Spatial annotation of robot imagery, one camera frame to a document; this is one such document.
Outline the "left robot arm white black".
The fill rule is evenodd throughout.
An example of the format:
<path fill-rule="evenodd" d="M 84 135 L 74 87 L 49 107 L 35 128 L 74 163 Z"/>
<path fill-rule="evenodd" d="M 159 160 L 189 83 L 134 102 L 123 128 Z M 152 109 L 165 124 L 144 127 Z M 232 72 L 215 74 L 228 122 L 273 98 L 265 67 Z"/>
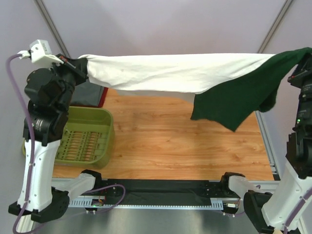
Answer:
<path fill-rule="evenodd" d="M 74 90 L 88 79 L 87 59 L 61 54 L 56 58 L 47 67 L 32 71 L 26 79 L 24 91 L 29 102 L 22 104 L 24 179 L 18 200 L 8 208 L 10 214 L 29 215 L 37 223 L 61 218 L 73 199 L 87 192 L 98 195 L 103 185 L 100 173 L 84 170 L 63 186 L 52 186 L 55 158 Z"/>

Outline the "white and green t-shirt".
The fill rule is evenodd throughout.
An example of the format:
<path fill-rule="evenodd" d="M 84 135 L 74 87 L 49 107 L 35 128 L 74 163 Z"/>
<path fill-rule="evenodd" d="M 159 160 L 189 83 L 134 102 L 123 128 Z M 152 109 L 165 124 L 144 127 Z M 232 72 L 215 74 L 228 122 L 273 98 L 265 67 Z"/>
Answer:
<path fill-rule="evenodd" d="M 91 83 L 142 95 L 172 95 L 193 103 L 191 120 L 211 120 L 235 131 L 254 111 L 270 111 L 286 74 L 312 53 L 83 55 Z"/>

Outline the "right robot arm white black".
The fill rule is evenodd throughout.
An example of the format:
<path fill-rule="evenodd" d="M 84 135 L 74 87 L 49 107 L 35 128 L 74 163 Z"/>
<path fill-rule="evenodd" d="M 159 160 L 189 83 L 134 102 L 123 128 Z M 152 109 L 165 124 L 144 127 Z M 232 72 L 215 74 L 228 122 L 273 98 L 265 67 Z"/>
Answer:
<path fill-rule="evenodd" d="M 287 142 L 284 174 L 274 193 L 263 192 L 242 174 L 225 173 L 220 192 L 236 193 L 244 212 L 260 234 L 280 230 L 295 233 L 298 221 L 312 201 L 312 56 L 305 55 L 288 77 L 300 89 L 293 132 Z"/>

